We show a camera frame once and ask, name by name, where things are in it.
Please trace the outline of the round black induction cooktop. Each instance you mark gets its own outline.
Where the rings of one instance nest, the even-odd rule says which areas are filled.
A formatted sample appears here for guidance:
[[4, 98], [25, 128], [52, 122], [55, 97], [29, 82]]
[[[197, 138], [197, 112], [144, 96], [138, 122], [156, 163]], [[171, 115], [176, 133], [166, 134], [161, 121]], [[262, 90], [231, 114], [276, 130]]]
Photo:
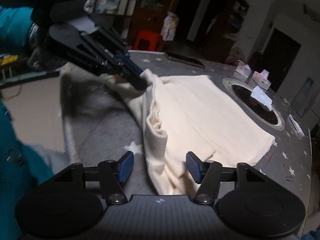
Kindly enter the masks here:
[[255, 114], [272, 125], [278, 124], [278, 118], [273, 110], [268, 110], [257, 99], [251, 97], [251, 91], [240, 85], [232, 85], [232, 89], [238, 98], [245, 103]]

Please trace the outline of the small pink tissue pack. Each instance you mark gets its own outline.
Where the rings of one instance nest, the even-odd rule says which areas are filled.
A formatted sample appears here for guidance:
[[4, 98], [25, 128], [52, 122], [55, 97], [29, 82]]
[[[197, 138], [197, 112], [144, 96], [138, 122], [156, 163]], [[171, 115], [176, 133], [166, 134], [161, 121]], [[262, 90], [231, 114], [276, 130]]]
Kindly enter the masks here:
[[236, 67], [236, 72], [240, 75], [242, 75], [245, 78], [248, 78], [251, 75], [251, 68], [248, 64], [245, 64], [241, 60], [237, 61], [238, 65]]

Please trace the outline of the electric fan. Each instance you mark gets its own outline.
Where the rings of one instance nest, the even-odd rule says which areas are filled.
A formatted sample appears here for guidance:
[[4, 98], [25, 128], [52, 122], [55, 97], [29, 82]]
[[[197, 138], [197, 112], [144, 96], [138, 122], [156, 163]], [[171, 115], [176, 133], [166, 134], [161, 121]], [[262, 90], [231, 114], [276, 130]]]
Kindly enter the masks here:
[[238, 62], [245, 62], [245, 56], [238, 47], [233, 47], [225, 60], [225, 64], [236, 66]]

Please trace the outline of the cream fabric garment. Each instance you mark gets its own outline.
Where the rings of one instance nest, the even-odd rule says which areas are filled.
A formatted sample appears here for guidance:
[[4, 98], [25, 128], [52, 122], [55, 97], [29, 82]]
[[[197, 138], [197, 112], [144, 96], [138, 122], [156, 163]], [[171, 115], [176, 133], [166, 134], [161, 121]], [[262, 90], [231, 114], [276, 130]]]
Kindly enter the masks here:
[[142, 129], [147, 171], [161, 195], [196, 192], [185, 165], [188, 152], [224, 167], [254, 166], [275, 141], [206, 75], [159, 77], [147, 69], [142, 79], [144, 92], [118, 77], [105, 81]]

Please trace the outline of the large pink tissue box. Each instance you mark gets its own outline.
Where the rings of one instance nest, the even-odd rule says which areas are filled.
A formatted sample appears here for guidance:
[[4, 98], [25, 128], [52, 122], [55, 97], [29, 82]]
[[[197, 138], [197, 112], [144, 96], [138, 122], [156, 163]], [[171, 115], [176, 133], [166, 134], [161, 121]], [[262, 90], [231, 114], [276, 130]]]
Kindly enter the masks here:
[[255, 83], [262, 89], [268, 90], [271, 82], [268, 80], [269, 72], [267, 70], [263, 70], [262, 72], [253, 72], [252, 79]]

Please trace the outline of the black smartphone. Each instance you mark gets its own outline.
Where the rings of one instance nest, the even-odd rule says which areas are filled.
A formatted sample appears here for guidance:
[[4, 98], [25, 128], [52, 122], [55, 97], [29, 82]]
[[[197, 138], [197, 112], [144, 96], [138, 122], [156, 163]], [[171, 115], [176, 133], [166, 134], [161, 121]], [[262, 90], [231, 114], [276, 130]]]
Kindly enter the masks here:
[[169, 51], [166, 51], [164, 55], [171, 61], [180, 62], [190, 66], [201, 68], [201, 69], [205, 68], [205, 65], [201, 61], [199, 61], [198, 59], [194, 59], [192, 57], [183, 56], [183, 55], [172, 53]]

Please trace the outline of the dark wooden door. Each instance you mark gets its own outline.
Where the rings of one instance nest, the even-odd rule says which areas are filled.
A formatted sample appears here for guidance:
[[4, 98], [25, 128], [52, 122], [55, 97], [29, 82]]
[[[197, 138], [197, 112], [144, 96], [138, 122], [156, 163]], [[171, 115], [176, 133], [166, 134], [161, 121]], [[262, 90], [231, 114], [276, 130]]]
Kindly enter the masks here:
[[269, 72], [270, 88], [277, 92], [287, 76], [301, 44], [274, 28], [263, 52], [263, 63]]

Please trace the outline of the white paper bag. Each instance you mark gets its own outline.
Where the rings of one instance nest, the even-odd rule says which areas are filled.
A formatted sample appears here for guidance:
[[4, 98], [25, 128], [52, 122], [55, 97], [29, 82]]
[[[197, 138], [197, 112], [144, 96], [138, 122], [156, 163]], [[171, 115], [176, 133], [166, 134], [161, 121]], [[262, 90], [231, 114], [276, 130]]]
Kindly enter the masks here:
[[161, 30], [163, 41], [174, 40], [178, 22], [179, 18], [174, 13], [168, 12], [166, 18], [164, 19], [163, 27]]

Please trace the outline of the water dispenser with blue bottle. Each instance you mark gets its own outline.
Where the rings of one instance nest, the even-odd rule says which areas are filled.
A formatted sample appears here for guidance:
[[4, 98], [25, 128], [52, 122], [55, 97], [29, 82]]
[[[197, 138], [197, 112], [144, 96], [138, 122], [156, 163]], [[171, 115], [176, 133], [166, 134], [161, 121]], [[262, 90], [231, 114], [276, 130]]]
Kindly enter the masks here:
[[302, 87], [299, 89], [295, 98], [293, 99], [291, 106], [292, 109], [302, 118], [306, 110], [310, 105], [310, 99], [312, 96], [313, 79], [307, 77]]

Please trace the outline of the white remote control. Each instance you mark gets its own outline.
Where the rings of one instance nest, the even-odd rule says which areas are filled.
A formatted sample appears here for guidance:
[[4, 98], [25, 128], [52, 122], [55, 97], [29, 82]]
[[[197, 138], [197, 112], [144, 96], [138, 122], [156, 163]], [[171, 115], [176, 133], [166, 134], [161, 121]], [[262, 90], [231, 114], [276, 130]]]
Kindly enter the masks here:
[[297, 134], [300, 135], [301, 137], [304, 137], [305, 134], [304, 134], [302, 128], [300, 127], [299, 123], [296, 122], [296, 120], [294, 119], [294, 116], [292, 114], [289, 114], [289, 120], [290, 120], [291, 124], [293, 125], [293, 127], [295, 128]]

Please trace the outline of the teal jacket sleeve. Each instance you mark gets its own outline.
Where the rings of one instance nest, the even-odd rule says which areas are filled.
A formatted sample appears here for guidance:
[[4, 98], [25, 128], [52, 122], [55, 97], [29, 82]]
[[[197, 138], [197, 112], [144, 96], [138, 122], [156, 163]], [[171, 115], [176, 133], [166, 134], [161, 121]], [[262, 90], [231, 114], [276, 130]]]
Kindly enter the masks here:
[[33, 8], [1, 6], [1, 50], [12, 51], [29, 43]]

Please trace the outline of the red plastic stool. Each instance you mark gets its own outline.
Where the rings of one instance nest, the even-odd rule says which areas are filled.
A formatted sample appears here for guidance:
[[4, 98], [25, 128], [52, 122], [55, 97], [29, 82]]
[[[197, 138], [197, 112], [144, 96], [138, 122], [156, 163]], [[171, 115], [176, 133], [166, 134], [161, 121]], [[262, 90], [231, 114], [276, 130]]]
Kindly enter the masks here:
[[133, 50], [139, 50], [141, 42], [148, 42], [148, 51], [162, 51], [163, 49], [163, 36], [160, 33], [150, 30], [141, 30], [138, 33]]

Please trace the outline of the white tissue sheet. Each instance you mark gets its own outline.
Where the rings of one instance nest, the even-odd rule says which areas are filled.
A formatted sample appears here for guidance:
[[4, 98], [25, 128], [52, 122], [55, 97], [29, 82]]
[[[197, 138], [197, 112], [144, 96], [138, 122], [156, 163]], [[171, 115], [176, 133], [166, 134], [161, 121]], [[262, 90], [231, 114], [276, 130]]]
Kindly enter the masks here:
[[253, 88], [251, 97], [264, 105], [269, 111], [272, 111], [272, 99], [259, 86]]

